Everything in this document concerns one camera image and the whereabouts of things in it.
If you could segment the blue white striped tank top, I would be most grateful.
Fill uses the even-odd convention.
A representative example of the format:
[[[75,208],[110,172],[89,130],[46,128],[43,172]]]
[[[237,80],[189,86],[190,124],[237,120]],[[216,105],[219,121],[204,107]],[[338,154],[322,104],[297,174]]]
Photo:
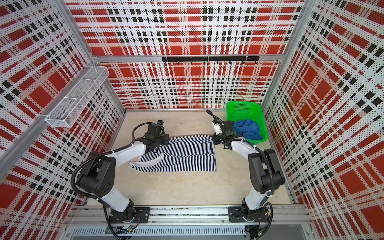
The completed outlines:
[[[170,138],[129,167],[138,172],[215,172],[215,145],[211,135],[188,135]]]

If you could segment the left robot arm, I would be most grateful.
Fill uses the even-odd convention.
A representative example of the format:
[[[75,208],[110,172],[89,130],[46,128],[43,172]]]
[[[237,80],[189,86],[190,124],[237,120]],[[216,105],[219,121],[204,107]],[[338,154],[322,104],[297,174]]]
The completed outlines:
[[[71,186],[75,193],[94,199],[104,207],[123,213],[132,201],[115,187],[116,169],[130,160],[154,152],[169,143],[164,122],[146,122],[132,131],[133,141],[109,152],[93,152],[72,173]]]

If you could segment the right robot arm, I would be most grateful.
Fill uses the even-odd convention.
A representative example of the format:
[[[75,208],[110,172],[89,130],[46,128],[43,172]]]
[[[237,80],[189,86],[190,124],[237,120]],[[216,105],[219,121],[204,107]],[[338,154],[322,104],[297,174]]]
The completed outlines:
[[[285,178],[274,150],[262,150],[248,140],[238,136],[232,122],[214,118],[212,125],[214,145],[222,144],[225,149],[244,157],[249,164],[250,180],[253,188],[244,198],[243,206],[248,211],[264,207]]]

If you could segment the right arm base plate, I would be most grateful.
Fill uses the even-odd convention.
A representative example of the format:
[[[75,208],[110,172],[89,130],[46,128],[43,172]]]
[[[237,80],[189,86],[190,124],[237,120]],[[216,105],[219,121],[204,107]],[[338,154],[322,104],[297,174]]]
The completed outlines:
[[[228,207],[230,223],[267,223],[270,220],[268,208],[248,210],[244,206]]]

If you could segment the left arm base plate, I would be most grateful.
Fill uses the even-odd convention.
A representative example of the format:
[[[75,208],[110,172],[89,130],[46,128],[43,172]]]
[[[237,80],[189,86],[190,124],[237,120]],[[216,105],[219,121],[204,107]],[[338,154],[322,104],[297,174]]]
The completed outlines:
[[[128,206],[123,212],[111,210],[109,222],[112,224],[146,224],[151,208]]]

